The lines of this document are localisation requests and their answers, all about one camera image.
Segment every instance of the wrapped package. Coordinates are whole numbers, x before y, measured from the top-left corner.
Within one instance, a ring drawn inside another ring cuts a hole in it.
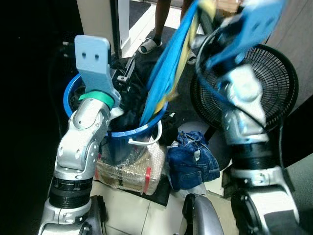
[[[166,147],[154,143],[132,164],[112,166],[106,163],[107,156],[99,157],[95,178],[112,188],[152,195],[160,181],[165,156]]]

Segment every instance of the blue bucket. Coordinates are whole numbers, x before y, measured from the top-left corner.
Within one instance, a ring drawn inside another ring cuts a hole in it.
[[[63,105],[68,117],[73,114],[69,105],[69,95],[75,91],[82,84],[80,74],[76,75],[67,85],[63,96]],[[110,158],[106,159],[111,165],[131,164],[135,162],[144,152],[145,147],[155,143],[162,135],[161,118],[165,114],[168,102],[160,112],[149,123],[136,128],[131,131],[125,132],[112,132],[107,138],[107,150],[109,151]],[[149,142],[152,132],[155,127],[158,127],[157,137],[154,141]]]

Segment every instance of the yellow cloth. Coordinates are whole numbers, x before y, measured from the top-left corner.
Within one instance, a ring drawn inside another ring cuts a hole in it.
[[[216,4],[213,0],[200,0],[198,4],[198,8],[200,8],[203,12],[206,12],[210,16],[211,20],[213,21],[215,17],[215,13],[216,13]],[[173,100],[173,98],[176,96],[176,87],[181,77],[181,74],[185,68],[187,58],[191,50],[189,45],[191,45],[191,42],[194,40],[196,36],[198,25],[199,25],[199,18],[200,16],[199,16],[199,13],[197,12],[192,19],[190,28],[188,30],[186,39],[184,41],[184,44],[181,50],[179,63],[178,63],[177,70],[175,73],[175,81],[174,81],[173,88],[171,92],[165,95],[163,99],[157,104],[156,109],[155,109],[155,114],[158,113],[163,108],[164,104],[167,101]]]

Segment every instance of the floor mat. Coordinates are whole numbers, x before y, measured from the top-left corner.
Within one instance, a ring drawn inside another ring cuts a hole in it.
[[[149,9],[151,3],[130,1],[129,2],[129,29],[142,17],[142,15]]]

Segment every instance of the person's foot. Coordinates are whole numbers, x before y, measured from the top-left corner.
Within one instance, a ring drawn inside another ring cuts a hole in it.
[[[188,58],[187,58],[187,64],[194,65],[196,63],[196,60],[197,60],[197,56],[192,51],[190,51]]]
[[[153,51],[154,49],[162,46],[162,42],[159,41],[159,43],[156,43],[153,39],[149,38],[147,41],[145,41],[138,49],[138,51],[145,55]]]

